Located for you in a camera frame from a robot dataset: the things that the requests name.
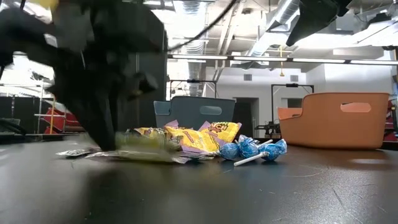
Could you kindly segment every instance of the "plastic bin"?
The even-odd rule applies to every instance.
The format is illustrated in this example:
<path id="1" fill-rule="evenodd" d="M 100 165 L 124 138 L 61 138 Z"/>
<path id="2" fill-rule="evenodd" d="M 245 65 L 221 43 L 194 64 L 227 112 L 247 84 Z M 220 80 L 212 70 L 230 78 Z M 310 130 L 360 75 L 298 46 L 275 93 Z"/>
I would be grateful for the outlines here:
<path id="1" fill-rule="evenodd" d="M 315 93 L 303 109 L 278 108 L 288 144 L 336 149 L 378 149 L 382 145 L 388 93 Z"/>
<path id="2" fill-rule="evenodd" d="M 199 129 L 205 121 L 231 122 L 235 101 L 194 96 L 175 96 L 171 102 L 154 102 L 156 125 L 177 120 L 180 127 Z"/>

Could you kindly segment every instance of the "yellow candy bag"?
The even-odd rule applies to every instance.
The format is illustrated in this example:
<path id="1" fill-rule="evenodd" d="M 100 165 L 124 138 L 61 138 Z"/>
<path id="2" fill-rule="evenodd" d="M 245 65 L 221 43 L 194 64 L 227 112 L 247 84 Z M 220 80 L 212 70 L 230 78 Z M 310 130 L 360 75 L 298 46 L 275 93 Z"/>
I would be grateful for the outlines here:
<path id="1" fill-rule="evenodd" d="M 137 132 L 148 138 L 158 138 L 159 135 L 165 136 L 166 133 L 162 128 L 134 128 Z"/>
<path id="2" fill-rule="evenodd" d="M 233 142 L 236 134 L 241 128 L 241 123 L 232 122 L 205 122 L 199 129 L 202 133 L 207 133 L 215 138 L 218 138 L 225 143 Z"/>
<path id="3" fill-rule="evenodd" d="M 165 129 L 170 135 L 171 141 L 176 141 L 180 144 L 183 151 L 215 152 L 219 148 L 217 139 L 207 133 L 173 127 L 165 127 Z"/>

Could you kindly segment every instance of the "basket handle hole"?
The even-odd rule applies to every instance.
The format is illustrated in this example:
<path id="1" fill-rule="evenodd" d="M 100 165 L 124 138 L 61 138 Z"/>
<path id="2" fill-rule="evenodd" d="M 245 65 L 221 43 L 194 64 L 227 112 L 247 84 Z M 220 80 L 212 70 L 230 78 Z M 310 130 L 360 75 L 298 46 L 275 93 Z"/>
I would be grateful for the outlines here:
<path id="1" fill-rule="evenodd" d="M 340 105 L 342 112 L 346 113 L 368 113 L 372 110 L 369 103 L 349 102 Z"/>
<path id="2" fill-rule="evenodd" d="M 201 106 L 200 113 L 205 115 L 220 115 L 223 110 L 218 106 Z"/>

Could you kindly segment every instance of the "gray plastic basket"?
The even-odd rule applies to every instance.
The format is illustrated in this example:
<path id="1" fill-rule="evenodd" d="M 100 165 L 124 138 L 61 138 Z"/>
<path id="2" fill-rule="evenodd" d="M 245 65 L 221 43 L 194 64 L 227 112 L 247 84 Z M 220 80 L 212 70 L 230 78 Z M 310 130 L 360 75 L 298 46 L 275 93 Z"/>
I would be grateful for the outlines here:
<path id="1" fill-rule="evenodd" d="M 199 129 L 205 121 L 231 122 L 235 101 L 194 96 L 175 96 L 172 101 L 154 102 L 156 125 L 177 120 L 180 127 Z"/>

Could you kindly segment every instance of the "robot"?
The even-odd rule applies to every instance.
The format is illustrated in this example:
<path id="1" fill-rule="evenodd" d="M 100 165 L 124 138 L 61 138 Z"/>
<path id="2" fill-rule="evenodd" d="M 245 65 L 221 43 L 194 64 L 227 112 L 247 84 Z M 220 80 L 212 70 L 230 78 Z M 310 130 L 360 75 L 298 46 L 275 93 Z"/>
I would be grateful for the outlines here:
<path id="1" fill-rule="evenodd" d="M 58 46 L 48 44 L 45 34 L 56 37 Z M 157 88 L 152 76 L 135 71 L 131 55 L 167 51 L 164 25 L 149 8 L 112 0 L 61 1 L 51 24 L 19 8 L 5 9 L 0 43 L 3 68 L 14 52 L 53 67 L 55 83 L 47 91 L 104 151 L 116 149 L 120 105 Z"/>

